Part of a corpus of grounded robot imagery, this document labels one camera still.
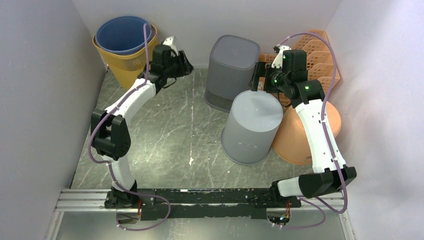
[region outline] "light gray trash bin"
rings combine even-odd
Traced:
[[[244,91],[232,103],[221,134],[222,149],[236,163],[258,163],[269,153],[282,119],[283,109],[274,96]]]
[[[209,56],[204,100],[212,108],[229,113],[237,95],[249,90],[261,49],[246,38],[221,36]]]

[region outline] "gray floor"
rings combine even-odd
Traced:
[[[207,73],[196,69],[161,90],[132,119],[128,157],[139,188],[266,188],[275,180],[312,172],[310,164],[288,163],[273,149],[256,165],[231,161],[220,143],[228,114],[204,101]],[[97,108],[105,109],[124,93],[109,71]],[[86,141],[71,187],[110,188],[107,167],[89,159],[87,146]]]

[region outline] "white wall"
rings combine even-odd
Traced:
[[[105,68],[72,0],[0,1],[0,239],[44,239]]]
[[[90,33],[107,20],[135,15],[162,36],[177,36],[195,66],[207,66],[217,39],[226,34],[257,42],[263,53],[290,34],[325,29],[341,0],[73,0]]]
[[[424,4],[343,0],[327,30],[344,78],[331,102],[356,237],[424,239]]]

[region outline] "purple cable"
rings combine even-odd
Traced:
[[[147,30],[146,30],[146,27],[147,27],[147,23],[145,23],[144,24],[144,26],[143,26],[143,33],[144,33],[144,39],[146,40],[147,39]],[[166,204],[168,204],[168,212],[167,212],[167,214],[166,214],[166,216],[165,216],[165,218],[163,218],[161,221],[159,221],[158,223],[156,223],[156,224],[154,224],[154,225],[152,225],[152,226],[149,226],[149,227],[146,227],[146,228],[139,228],[139,229],[136,229],[136,228],[126,228],[126,227],[123,227],[122,225],[120,225],[119,224],[119,221],[118,221],[118,215],[116,215],[116,224],[117,224],[117,227],[118,228],[120,228],[120,229],[123,229],[123,230],[126,230],[126,231],[133,231],[133,232],[140,232],[140,231],[146,231],[146,230],[149,230],[149,229],[152,229],[152,228],[155,228],[155,227],[157,227],[157,226],[159,226],[159,225],[161,225],[163,222],[165,222],[165,220],[166,219],[168,219],[168,217],[170,216],[170,214],[171,214],[171,203],[168,201],[168,199],[166,199],[166,198],[164,198],[163,196],[159,196],[159,195],[156,195],[156,194],[147,194],[147,193],[142,193],[142,192],[135,192],[135,191],[130,191],[130,190],[128,190],[128,189],[125,189],[118,181],[117,181],[117,178],[115,177],[115,174],[114,174],[114,171],[113,171],[113,169],[112,169],[112,164],[111,164],[111,162],[110,161],[107,161],[107,160],[102,160],[102,161],[98,161],[98,160],[96,160],[95,158],[94,158],[94,156],[93,156],[93,153],[92,153],[92,149],[91,149],[91,146],[93,145],[93,141],[94,141],[94,138],[95,138],[95,136],[96,136],[96,134],[97,134],[97,132],[99,131],[99,129],[100,129],[100,127],[103,125],[103,123],[105,123],[105,121],[108,119],[108,117],[110,116],[110,115],[112,115],[114,112],[116,112],[118,109],[119,109],[119,107],[121,107],[122,106],[122,104],[131,96],[131,94],[133,94],[135,91],[137,91],[139,88],[141,88],[141,87],[143,87],[144,85],[146,85],[147,84],[147,77],[149,76],[149,48],[148,48],[148,45],[147,44],[145,44],[145,55],[146,55],[146,73],[145,73],[145,75],[144,75],[144,79],[145,79],[145,81],[143,82],[143,83],[141,83],[140,85],[138,85],[138,86],[136,86],[135,88],[133,88],[133,89],[131,89],[127,94],[125,94],[124,96],[123,96],[123,98],[118,102],[118,104],[110,111],[110,112],[108,112],[107,114],[106,114],[106,116],[104,116],[104,118],[102,118],[101,119],[101,121],[97,124],[97,126],[95,126],[95,128],[94,128],[94,130],[93,130],[93,132],[92,132],[92,134],[91,134],[91,136],[90,136],[90,139],[88,140],[88,156],[90,157],[90,159],[93,161],[93,162],[95,162],[96,164],[107,164],[107,167],[108,167],[108,169],[109,169],[109,172],[110,172],[110,176],[112,177],[112,180],[113,180],[113,182],[116,184],[116,186],[118,186],[118,188],[120,188],[120,189],[122,189],[122,190],[124,190],[124,192],[127,192],[127,193],[129,193],[129,194],[133,194],[133,195],[138,195],[138,196],[141,196],[141,197],[150,197],[150,198],[158,198],[158,199],[162,199],[163,201],[165,201],[166,202]]]
[[[329,136],[329,133],[327,131],[326,123],[323,121],[324,120],[324,116],[325,116],[327,101],[328,101],[328,99],[330,97],[330,93],[331,93],[331,90],[333,89],[334,82],[335,82],[335,79],[336,79],[336,71],[337,71],[336,55],[335,55],[335,53],[333,51],[333,48],[330,46],[330,44],[323,37],[321,37],[318,34],[312,33],[312,32],[300,32],[300,33],[296,33],[296,34],[293,34],[291,36],[288,36],[288,37],[286,37],[286,39],[284,39],[280,43],[280,45],[284,44],[287,40],[289,40],[289,39],[291,39],[293,37],[299,36],[299,35],[310,35],[310,36],[313,36],[313,37],[321,40],[328,47],[328,49],[330,50],[331,57],[332,57],[333,71],[332,71],[331,83],[330,83],[330,86],[328,88],[327,93],[325,94],[324,100],[322,101],[321,122],[322,122],[322,128],[324,130],[324,134],[325,134],[325,139],[327,140],[328,147],[330,148],[331,157],[333,158],[333,161],[334,161],[334,164],[335,164],[335,168],[337,169],[338,177],[340,178],[341,187],[342,187],[342,191],[343,191],[343,201],[344,201],[343,208],[339,211],[339,210],[334,209],[332,206],[330,206],[328,203],[326,203],[320,197],[316,197],[316,199],[318,199],[321,203],[323,203],[327,208],[329,208],[333,212],[335,212],[337,214],[342,214],[342,213],[344,213],[348,209],[348,192],[346,190],[346,183],[345,183],[345,179],[343,178],[342,170],[340,169],[339,162],[337,161],[337,158],[336,158],[336,153],[334,152],[334,149],[333,149],[333,144],[332,144],[332,142],[330,140],[330,136]],[[311,205],[313,205],[314,207],[318,208],[325,215],[324,211],[319,206],[314,205],[314,204],[311,204]],[[321,222],[317,223],[317,225],[314,224],[314,225],[311,225],[311,226],[300,226],[300,227],[297,227],[297,229],[310,228],[312,226],[316,227],[316,226],[321,225],[322,223],[324,223],[324,221],[321,221]]]
[[[308,225],[308,226],[283,226],[282,228],[284,228],[284,229],[298,229],[298,230],[299,229],[310,229],[310,228],[317,227],[317,226],[323,224],[326,221],[327,216],[326,216],[326,213],[324,212],[324,210],[322,208],[320,208],[319,206],[315,205],[314,203],[312,203],[312,202],[310,202],[308,200],[305,200],[305,199],[303,199],[301,197],[299,198],[299,200],[301,200],[301,201],[303,201],[303,202],[305,202],[307,204],[310,204],[310,205],[314,206],[315,208],[317,208],[322,213],[322,220],[320,222],[318,222],[318,223],[315,223],[315,224],[312,224],[312,225]]]

